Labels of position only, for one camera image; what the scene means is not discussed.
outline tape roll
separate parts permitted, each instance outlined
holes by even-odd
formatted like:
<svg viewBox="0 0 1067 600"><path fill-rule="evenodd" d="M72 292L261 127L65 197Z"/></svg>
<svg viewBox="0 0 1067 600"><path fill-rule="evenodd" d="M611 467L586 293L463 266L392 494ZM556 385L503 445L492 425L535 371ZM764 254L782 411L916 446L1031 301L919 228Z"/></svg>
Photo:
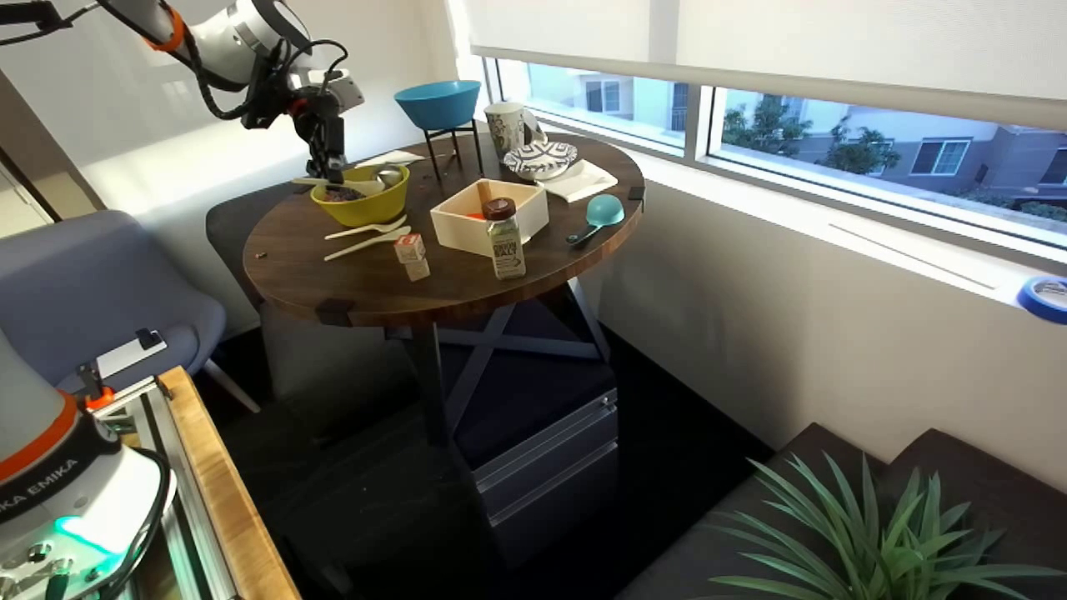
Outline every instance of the tape roll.
<svg viewBox="0 0 1067 600"><path fill-rule="evenodd" d="M1034 278L1022 286L1016 299L1031 314L1067 325L1067 279Z"/></svg>

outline blue and white bowl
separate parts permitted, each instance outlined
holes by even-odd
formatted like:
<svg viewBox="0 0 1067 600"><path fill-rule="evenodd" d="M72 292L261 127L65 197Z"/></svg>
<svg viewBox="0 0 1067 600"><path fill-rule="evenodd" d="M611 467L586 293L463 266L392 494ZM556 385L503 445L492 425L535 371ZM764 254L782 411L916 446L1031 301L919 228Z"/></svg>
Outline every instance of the blue and white bowl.
<svg viewBox="0 0 1067 600"><path fill-rule="evenodd" d="M563 174L578 148L563 142L534 142L504 155L504 164L524 179L541 181Z"/></svg>

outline patterned mug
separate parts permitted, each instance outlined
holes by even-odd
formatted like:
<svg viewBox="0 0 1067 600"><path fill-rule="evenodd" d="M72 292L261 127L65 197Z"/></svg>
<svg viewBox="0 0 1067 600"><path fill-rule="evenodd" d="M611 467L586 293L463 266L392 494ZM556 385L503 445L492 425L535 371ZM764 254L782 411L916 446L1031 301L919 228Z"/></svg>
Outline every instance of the patterned mug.
<svg viewBox="0 0 1067 600"><path fill-rule="evenodd" d="M546 142L534 113L521 102L494 102L485 107L485 121L493 138L496 158L504 162L504 155L530 142Z"/></svg>

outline teal measuring cup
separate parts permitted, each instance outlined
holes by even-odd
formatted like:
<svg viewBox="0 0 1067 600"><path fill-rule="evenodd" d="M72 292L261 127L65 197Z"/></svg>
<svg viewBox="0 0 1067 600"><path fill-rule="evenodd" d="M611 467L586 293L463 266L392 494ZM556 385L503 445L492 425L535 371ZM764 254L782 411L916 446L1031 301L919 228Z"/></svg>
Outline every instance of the teal measuring cup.
<svg viewBox="0 0 1067 600"><path fill-rule="evenodd" d="M625 218L626 212L622 209L622 202L618 198L609 193L594 196L586 207L586 222L589 226L580 234L567 236L567 243L582 246L602 227L618 225Z"/></svg>

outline dark carpet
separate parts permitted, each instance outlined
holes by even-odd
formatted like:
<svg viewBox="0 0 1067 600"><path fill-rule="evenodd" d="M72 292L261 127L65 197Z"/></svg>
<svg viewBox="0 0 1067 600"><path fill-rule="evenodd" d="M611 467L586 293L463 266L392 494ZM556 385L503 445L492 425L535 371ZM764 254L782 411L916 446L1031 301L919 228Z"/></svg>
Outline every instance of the dark carpet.
<svg viewBox="0 0 1067 600"><path fill-rule="evenodd" d="M260 414L194 380L305 598L607 599L751 474L746 458L771 452L605 333L619 390L617 502L510 572L468 475L425 444L416 405L317 446L271 401L258 331L225 342L216 361L264 404Z"/></svg>

